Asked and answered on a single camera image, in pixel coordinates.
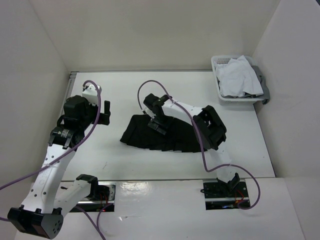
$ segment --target white laundry basket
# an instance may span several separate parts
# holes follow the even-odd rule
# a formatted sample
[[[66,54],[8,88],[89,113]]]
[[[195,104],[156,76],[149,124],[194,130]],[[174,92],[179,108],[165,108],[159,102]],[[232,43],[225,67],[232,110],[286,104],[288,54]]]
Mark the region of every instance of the white laundry basket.
[[[264,98],[225,98],[221,96],[220,87],[216,75],[216,66],[217,64],[227,64],[230,59],[237,59],[241,57],[241,55],[220,55],[213,56],[211,58],[212,72],[213,72],[213,80],[215,81],[216,91],[218,93],[219,102],[221,105],[232,104],[232,103],[241,103],[241,104],[254,104],[257,101],[262,101]],[[244,56],[251,66],[256,66],[255,60],[250,56]]]

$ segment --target black garment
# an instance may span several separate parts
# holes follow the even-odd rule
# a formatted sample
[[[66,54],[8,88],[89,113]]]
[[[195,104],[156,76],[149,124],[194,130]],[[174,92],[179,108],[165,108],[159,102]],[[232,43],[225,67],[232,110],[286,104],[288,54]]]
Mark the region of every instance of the black garment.
[[[200,145],[193,127],[180,119],[168,118],[172,118],[173,122],[166,135],[163,135],[148,127],[151,119],[149,115],[133,115],[120,142],[140,149],[200,152]]]

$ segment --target gray wall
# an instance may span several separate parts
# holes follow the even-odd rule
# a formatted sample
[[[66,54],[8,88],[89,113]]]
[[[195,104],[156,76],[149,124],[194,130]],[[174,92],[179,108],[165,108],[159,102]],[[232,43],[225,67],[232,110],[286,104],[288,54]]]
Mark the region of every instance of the gray wall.
[[[281,0],[253,57],[271,101],[256,112],[279,177],[286,177],[307,240],[319,239],[320,6]]]
[[[251,55],[279,0],[30,0],[70,71],[210,69]]]
[[[68,83],[68,72],[32,6],[0,1],[0,185],[41,166]],[[18,207],[30,179],[0,191],[0,214]],[[15,228],[0,221],[1,239]]]

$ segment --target white towel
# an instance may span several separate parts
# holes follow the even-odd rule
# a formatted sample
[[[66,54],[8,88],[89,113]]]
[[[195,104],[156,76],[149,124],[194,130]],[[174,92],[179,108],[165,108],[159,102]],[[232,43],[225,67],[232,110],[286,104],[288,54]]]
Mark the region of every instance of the white towel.
[[[246,93],[263,95],[261,84],[250,63],[244,55],[238,59],[230,59],[228,64],[216,64],[215,73],[220,83],[223,97],[243,97]]]

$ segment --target white table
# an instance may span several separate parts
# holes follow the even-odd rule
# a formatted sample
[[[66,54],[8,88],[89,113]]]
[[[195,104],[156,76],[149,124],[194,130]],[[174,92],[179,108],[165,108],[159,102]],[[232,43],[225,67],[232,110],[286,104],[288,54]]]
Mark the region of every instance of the white table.
[[[108,240],[304,240],[283,178],[260,178],[250,210],[206,210],[201,180],[118,182],[114,212],[100,217]],[[246,179],[251,201],[258,191]],[[89,212],[94,222],[97,212]],[[18,232],[15,240],[43,238]],[[101,240],[82,213],[66,215],[55,240]]]
[[[210,71],[139,71],[91,72],[76,75],[71,96],[81,95],[85,80],[102,87],[102,100],[111,102],[110,125],[98,125],[69,164],[63,181],[73,181],[80,174],[99,180],[179,180],[212,179],[214,172],[204,170],[200,153],[161,152],[139,149],[120,142],[133,115],[141,114],[137,103],[138,87],[146,80],[160,81],[169,93],[186,104],[212,105],[227,128],[227,150],[232,163],[241,165],[255,177],[275,177],[266,144],[253,105],[221,106]],[[146,84],[140,100],[164,92],[155,83]],[[206,154],[208,167],[215,166]],[[239,170],[241,178],[248,175]]]

